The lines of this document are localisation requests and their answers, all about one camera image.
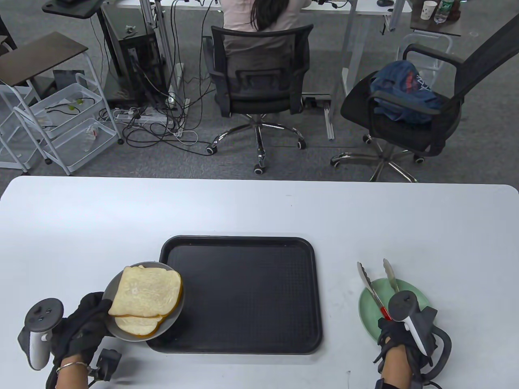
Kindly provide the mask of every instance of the blue bag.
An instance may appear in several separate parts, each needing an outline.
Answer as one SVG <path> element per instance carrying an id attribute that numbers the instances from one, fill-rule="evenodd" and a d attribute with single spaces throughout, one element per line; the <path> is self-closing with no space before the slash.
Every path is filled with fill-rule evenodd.
<path id="1" fill-rule="evenodd" d="M 442 101 L 420 77 L 416 67 L 409 61 L 395 61 L 377 72 L 371 79 L 371 93 L 383 91 L 412 103 L 427 108 L 440 109 Z M 410 124 L 424 124 L 432 120 L 431 115 L 421 114 L 409 108 L 404 108 L 375 99 L 379 104 L 376 114 L 384 114 L 393 121 L 403 120 Z"/>

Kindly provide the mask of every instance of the black glove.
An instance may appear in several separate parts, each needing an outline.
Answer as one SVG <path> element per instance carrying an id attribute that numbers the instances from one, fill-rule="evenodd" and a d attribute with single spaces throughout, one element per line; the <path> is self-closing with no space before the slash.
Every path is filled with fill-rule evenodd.
<path id="1" fill-rule="evenodd" d="M 404 323 L 386 320 L 381 317 L 378 320 L 378 328 L 380 328 L 382 332 L 378 337 L 377 344 L 381 346 L 382 350 L 373 363 L 378 362 L 381 358 L 385 360 L 386 354 L 390 349 L 403 344 L 405 346 L 407 362 L 409 363 L 411 371 L 415 377 L 420 377 L 420 371 L 425 365 L 429 364 L 432 366 L 432 359 L 421 353 L 420 349 L 416 345 L 413 335 L 405 329 Z M 379 366 L 380 372 L 383 367 L 384 363 L 381 363 Z"/>
<path id="2" fill-rule="evenodd" d="M 102 297 L 102 292 L 87 294 L 77 310 L 52 329 L 50 344 L 55 366 L 60 366 L 63 358 L 76 354 L 86 364 L 92 362 L 101 340 L 108 335 L 104 321 L 112 302 Z"/>

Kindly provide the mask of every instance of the black tray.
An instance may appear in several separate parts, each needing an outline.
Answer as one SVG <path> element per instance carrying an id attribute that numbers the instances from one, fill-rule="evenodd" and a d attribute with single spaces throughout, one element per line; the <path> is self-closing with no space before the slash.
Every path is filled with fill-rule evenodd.
<path id="1" fill-rule="evenodd" d="M 183 280 L 182 313 L 148 345 L 164 353 L 309 354 L 322 340 L 313 248 L 301 238 L 168 240 L 160 262 Z"/>

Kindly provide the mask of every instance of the white bread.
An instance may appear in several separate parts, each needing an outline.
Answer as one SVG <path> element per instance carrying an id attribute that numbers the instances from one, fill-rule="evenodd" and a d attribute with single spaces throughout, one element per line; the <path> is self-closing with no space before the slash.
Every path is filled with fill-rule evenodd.
<path id="1" fill-rule="evenodd" d="M 163 317 L 116 317 L 115 324 L 123 331 L 137 336 L 146 336 L 153 333 Z"/>
<path id="2" fill-rule="evenodd" d="M 111 316 L 167 316 L 178 302 L 182 286 L 180 274 L 162 268 L 125 267 Z"/>

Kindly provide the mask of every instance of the black hair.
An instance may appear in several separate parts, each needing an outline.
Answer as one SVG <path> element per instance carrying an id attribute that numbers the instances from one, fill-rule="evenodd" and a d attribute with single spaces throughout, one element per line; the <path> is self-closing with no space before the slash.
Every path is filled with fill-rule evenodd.
<path id="1" fill-rule="evenodd" d="M 257 31 L 273 25 L 289 6 L 290 0 L 254 0 L 251 9 L 251 24 Z"/>

